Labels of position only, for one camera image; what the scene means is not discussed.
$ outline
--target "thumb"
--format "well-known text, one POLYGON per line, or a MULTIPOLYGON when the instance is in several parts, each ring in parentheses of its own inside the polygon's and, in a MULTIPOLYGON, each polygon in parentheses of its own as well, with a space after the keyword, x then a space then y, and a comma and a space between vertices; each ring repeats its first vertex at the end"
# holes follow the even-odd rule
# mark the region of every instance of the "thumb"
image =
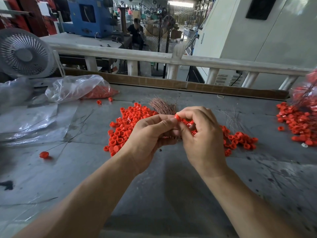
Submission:
POLYGON ((173 129, 176 125, 177 125, 177 119, 171 118, 171 119, 162 120, 161 122, 157 124, 153 124, 150 127, 151 127, 151 132, 153 132, 157 136, 160 136, 161 134, 173 129))
POLYGON ((179 122, 178 125, 180 128, 180 132, 182 134, 183 141, 186 142, 188 140, 192 140, 193 135, 192 135, 191 131, 189 130, 188 126, 182 122, 179 122))

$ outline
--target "person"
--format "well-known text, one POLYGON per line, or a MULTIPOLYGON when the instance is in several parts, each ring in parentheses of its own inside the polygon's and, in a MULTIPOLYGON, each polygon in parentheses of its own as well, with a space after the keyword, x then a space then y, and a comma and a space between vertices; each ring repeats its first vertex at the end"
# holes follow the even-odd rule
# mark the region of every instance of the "person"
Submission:
POLYGON ((143 27, 140 26, 140 20, 137 18, 133 19, 133 24, 127 28, 128 32, 132 34, 132 43, 139 44, 139 50, 143 49, 144 41, 140 35, 143 33, 143 27))
POLYGON ((157 149, 177 142, 163 136, 182 137, 190 164, 216 197, 240 238, 301 237, 227 166, 223 133, 210 109, 187 107, 177 114, 195 122, 195 136, 171 115, 140 120, 116 155, 14 238, 98 237, 125 190, 148 168, 157 149))

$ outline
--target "blue machine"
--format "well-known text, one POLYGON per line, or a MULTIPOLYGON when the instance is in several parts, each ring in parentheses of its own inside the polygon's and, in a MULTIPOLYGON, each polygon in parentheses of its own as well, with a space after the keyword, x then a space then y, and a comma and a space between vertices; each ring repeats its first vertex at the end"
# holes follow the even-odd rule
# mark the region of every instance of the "blue machine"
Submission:
POLYGON ((116 25, 109 8, 113 0, 67 0, 71 22, 64 22, 65 32, 81 36, 104 38, 116 25))

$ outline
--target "hand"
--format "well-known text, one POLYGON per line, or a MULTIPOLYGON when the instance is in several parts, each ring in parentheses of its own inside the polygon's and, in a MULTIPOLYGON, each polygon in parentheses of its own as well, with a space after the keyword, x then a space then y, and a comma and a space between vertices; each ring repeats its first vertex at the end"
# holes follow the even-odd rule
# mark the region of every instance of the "hand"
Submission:
POLYGON ((184 123, 179 123, 184 149, 189 162, 200 176, 217 177, 229 169, 224 156, 223 133, 210 109, 187 107, 177 113, 193 120, 197 133, 193 136, 184 123))
POLYGON ((138 174, 145 171, 150 165, 156 150, 163 145, 176 144, 177 140, 164 136, 179 136, 176 128, 177 120, 173 115, 154 115, 141 119, 119 152, 130 156, 137 167, 138 174))

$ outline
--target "white railing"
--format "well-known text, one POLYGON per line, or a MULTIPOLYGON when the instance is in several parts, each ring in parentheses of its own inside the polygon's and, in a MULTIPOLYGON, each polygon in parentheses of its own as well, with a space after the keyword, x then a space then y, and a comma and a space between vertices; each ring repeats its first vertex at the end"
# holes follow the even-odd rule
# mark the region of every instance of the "white railing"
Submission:
POLYGON ((222 58, 209 58, 183 55, 181 59, 172 58, 172 54, 138 51, 130 49, 95 47, 88 45, 67 45, 49 43, 58 53, 85 56, 89 71, 98 71, 95 57, 116 58, 127 60, 128 75, 137 76, 137 61, 167 63, 172 68, 168 69, 167 78, 176 79, 179 65, 207 67, 207 84, 214 84, 220 69, 240 70, 249 72, 242 87, 251 88, 259 73, 287 75, 279 90, 289 90, 300 76, 305 76, 311 71, 309 68, 299 68, 290 65, 273 64, 264 62, 239 61, 222 58))

